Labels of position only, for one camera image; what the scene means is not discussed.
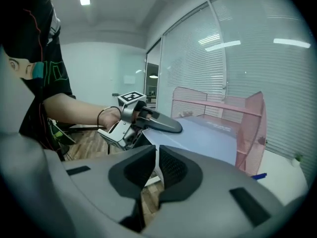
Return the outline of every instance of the black cable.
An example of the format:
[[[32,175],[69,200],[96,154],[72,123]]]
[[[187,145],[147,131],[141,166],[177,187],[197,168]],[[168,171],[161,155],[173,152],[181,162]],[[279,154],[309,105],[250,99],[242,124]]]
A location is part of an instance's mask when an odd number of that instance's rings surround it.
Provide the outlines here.
[[[115,107],[115,106],[111,106],[111,107],[109,107],[109,108],[105,108],[105,109],[103,109],[103,110],[101,110],[100,111],[100,113],[98,114],[98,116],[97,116],[97,127],[99,128],[99,116],[101,115],[101,113],[103,112],[103,111],[105,111],[105,110],[107,110],[107,109],[111,109],[111,108],[115,108],[115,109],[118,109],[119,110],[119,113],[120,113],[120,117],[121,117],[121,110],[120,110],[120,108],[118,108],[118,107]],[[107,142],[107,144],[108,144],[108,155],[110,154],[110,144]]]
[[[119,113],[120,113],[120,117],[121,117],[121,110],[120,110],[120,108],[115,107],[115,106],[111,106],[111,107],[109,107],[109,108],[105,108],[105,109],[101,110],[100,113],[99,113],[98,116],[97,116],[97,127],[98,127],[98,128],[99,128],[99,116],[101,115],[101,113],[102,113],[103,111],[105,111],[105,110],[107,110],[107,109],[111,109],[111,108],[118,109],[118,110],[119,110]]]
[[[67,155],[71,160],[73,160],[73,159],[70,157],[70,155],[69,155],[68,153],[66,153],[66,155]]]

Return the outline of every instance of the ceiling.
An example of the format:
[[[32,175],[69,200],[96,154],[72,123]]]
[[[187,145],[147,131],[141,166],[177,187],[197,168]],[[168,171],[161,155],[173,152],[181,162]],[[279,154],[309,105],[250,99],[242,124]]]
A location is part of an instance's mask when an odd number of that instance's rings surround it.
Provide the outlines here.
[[[61,39],[66,42],[118,39],[118,43],[126,41],[139,48],[144,48],[147,30],[156,16],[174,1],[91,0],[90,5],[82,6],[80,0],[52,0],[63,28]]]

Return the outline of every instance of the black t-shirt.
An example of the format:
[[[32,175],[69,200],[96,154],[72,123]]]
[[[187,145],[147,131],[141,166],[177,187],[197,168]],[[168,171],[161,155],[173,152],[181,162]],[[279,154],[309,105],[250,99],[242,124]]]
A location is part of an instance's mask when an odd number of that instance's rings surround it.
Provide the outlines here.
[[[55,94],[71,94],[62,59],[60,22],[51,0],[18,0],[4,13],[1,30],[7,68],[13,69],[35,95],[20,133],[60,155],[48,124],[43,101]]]

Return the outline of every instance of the wooden floor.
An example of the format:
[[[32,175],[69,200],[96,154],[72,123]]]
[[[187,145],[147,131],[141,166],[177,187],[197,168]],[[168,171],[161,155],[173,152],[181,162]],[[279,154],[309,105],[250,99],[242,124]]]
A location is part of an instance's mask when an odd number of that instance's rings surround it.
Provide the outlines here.
[[[75,133],[72,134],[71,137],[77,144],[70,146],[68,155],[65,156],[67,161],[107,156],[107,143],[95,130]],[[110,147],[110,154],[116,154],[118,152],[121,152],[121,150],[114,146]],[[158,195],[163,190],[163,184],[159,181],[145,187],[141,192],[142,207],[146,225],[154,218],[156,212],[158,211]]]

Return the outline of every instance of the green plant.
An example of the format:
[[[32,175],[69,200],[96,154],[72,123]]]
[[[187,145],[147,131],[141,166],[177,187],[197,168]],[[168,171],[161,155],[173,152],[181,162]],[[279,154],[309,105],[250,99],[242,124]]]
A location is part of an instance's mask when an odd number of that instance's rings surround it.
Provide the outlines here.
[[[295,154],[295,160],[301,162],[303,160],[303,154],[296,153]]]
[[[266,144],[267,144],[267,140],[266,140],[264,137],[260,137],[260,138],[258,139],[258,143],[259,143],[260,145],[266,145]]]

